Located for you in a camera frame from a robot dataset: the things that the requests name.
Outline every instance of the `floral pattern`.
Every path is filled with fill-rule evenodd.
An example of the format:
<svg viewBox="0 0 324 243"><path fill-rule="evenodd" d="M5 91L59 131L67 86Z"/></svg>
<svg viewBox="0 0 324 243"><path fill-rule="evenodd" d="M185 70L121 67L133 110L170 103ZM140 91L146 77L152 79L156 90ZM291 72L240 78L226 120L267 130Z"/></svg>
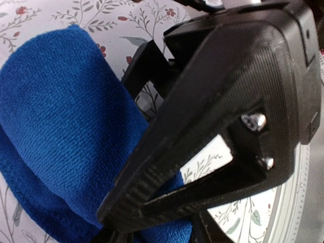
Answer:
<svg viewBox="0 0 324 243"><path fill-rule="evenodd" d="M0 67L28 39L71 24L79 25L91 35L119 78L132 62L137 48L151 39L171 58L163 32L188 20L186 9L170 0L136 2L138 4L131 0L0 0ZM162 101L151 83L136 98L148 120L154 117ZM226 143L216 137L181 169L184 182L191 183L231 160ZM209 212L234 242L261 243L275 194L276 188L273 188L261 195L209 209ZM21 242L56 241L24 212L0 173L0 243Z"/></svg>

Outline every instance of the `gray leaf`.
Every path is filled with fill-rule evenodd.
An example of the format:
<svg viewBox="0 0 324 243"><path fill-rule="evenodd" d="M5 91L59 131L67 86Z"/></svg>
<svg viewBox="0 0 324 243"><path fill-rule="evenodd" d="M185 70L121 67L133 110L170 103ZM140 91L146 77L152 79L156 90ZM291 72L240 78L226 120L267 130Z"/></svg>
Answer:
<svg viewBox="0 0 324 243"><path fill-rule="evenodd" d="M240 221L241 218L238 218L235 224L226 231L226 234L232 234L237 229Z"/></svg>
<svg viewBox="0 0 324 243"><path fill-rule="evenodd" d="M93 5L87 7L87 8L84 10L84 12L89 11L89 10L91 10L92 8L93 8Z"/></svg>
<svg viewBox="0 0 324 243"><path fill-rule="evenodd" d="M252 213L252 221L256 224L261 226L261 219L260 219L260 214L258 212L258 210L254 210L254 212Z"/></svg>
<svg viewBox="0 0 324 243"><path fill-rule="evenodd" d="M7 13L0 13L0 18L4 17L5 15L7 15Z"/></svg>
<svg viewBox="0 0 324 243"><path fill-rule="evenodd" d="M23 229L21 233L29 243L38 243L37 239L30 232Z"/></svg>
<svg viewBox="0 0 324 243"><path fill-rule="evenodd" d="M14 214L12 216L12 220L14 221L14 224L15 224L16 227L19 226L21 213L22 213L22 207L21 207L21 205L19 203L17 203L16 209L15 209Z"/></svg>
<svg viewBox="0 0 324 243"><path fill-rule="evenodd" d="M143 43L148 43L148 40L141 38L141 37L122 36L120 38L128 40L130 43L132 43L133 45L135 45L137 47L139 47Z"/></svg>

